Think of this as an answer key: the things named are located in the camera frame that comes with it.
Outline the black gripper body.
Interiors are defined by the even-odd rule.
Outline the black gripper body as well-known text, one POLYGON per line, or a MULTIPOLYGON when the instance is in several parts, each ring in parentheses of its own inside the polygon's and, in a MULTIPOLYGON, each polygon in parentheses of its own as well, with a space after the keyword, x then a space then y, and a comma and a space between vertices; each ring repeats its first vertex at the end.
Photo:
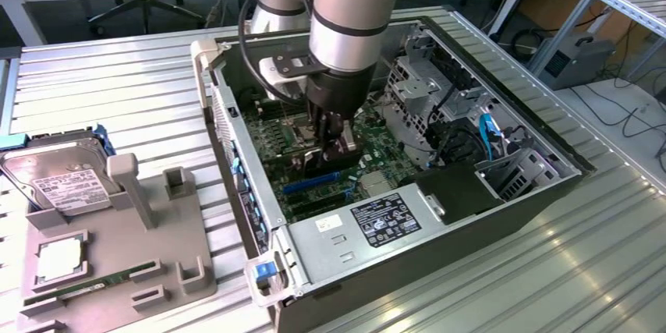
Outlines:
POLYGON ((354 73, 326 71, 309 76, 306 99, 309 114, 333 112, 342 118, 351 118, 366 102, 374 69, 354 73))

